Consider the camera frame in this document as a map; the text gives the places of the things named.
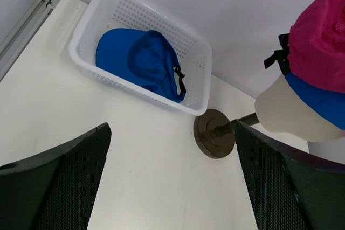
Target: blue fabric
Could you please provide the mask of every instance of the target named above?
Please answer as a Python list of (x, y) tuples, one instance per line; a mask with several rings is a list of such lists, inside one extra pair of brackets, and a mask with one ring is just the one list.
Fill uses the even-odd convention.
[(309, 85), (291, 72), (285, 79), (305, 104), (333, 125), (345, 129), (345, 94)]
[(96, 66), (175, 102), (185, 97), (177, 93), (178, 65), (173, 47), (157, 31), (113, 29), (97, 46)]

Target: brown metal stand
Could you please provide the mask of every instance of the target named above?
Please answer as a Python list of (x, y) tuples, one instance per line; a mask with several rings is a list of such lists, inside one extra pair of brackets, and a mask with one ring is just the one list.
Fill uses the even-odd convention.
[(194, 137), (201, 151), (211, 158), (223, 158), (230, 154), (234, 145), (236, 124), (242, 121), (248, 125), (259, 123), (255, 113), (229, 121), (219, 110), (208, 109), (194, 121)]

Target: pink cap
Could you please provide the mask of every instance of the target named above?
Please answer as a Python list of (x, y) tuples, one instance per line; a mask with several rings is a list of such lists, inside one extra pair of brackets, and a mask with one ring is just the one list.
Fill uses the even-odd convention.
[(345, 0), (315, 0), (291, 27), (289, 48), (293, 74), (345, 93)]

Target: black mesh object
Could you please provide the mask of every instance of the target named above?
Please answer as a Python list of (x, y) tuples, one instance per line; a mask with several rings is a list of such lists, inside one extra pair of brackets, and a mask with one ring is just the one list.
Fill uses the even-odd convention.
[(0, 167), (0, 229), (87, 229), (110, 140), (105, 123)]
[(239, 123), (236, 144), (259, 230), (345, 229), (345, 165)]

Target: metal frame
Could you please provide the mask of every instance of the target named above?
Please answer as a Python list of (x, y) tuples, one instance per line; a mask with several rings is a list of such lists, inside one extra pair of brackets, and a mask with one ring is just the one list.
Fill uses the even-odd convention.
[(0, 44), (0, 81), (53, 10), (54, 5), (50, 3), (51, 0), (35, 0)]

